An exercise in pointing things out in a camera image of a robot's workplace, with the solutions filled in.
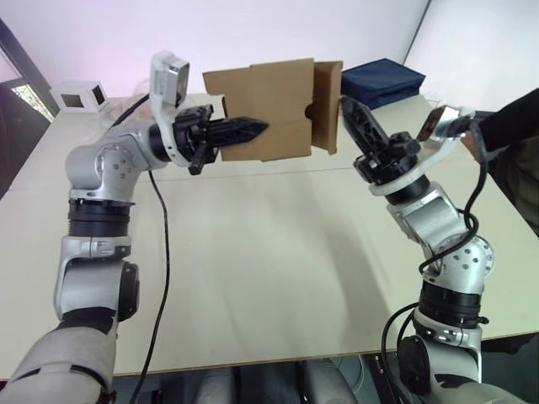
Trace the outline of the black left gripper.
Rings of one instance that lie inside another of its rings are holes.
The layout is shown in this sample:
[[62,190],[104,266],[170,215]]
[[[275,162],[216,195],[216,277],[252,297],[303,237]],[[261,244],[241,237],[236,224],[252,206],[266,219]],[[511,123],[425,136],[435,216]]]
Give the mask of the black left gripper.
[[212,121],[212,144],[207,130],[214,112],[211,104],[179,111],[173,123],[173,136],[180,154],[188,161],[191,175],[200,175],[206,164],[212,164],[218,147],[249,142],[261,135],[269,124],[248,117]]

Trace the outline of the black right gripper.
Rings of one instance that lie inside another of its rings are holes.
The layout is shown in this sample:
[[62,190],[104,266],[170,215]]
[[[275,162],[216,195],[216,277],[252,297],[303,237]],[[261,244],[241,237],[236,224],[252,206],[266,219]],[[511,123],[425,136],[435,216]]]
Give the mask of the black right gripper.
[[349,96],[339,102],[344,127],[362,152],[355,168],[367,183],[389,183],[417,164],[420,144],[407,131],[388,136],[368,106]]

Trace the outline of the person's bare hand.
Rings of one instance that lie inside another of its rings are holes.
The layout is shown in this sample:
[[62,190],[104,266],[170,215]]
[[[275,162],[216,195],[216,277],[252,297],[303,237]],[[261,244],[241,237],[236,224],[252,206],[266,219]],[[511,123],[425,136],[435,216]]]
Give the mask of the person's bare hand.
[[474,134],[470,130],[467,130],[464,133],[461,138],[461,142],[477,163],[480,163],[483,160],[482,154],[478,146],[478,142],[476,141]]

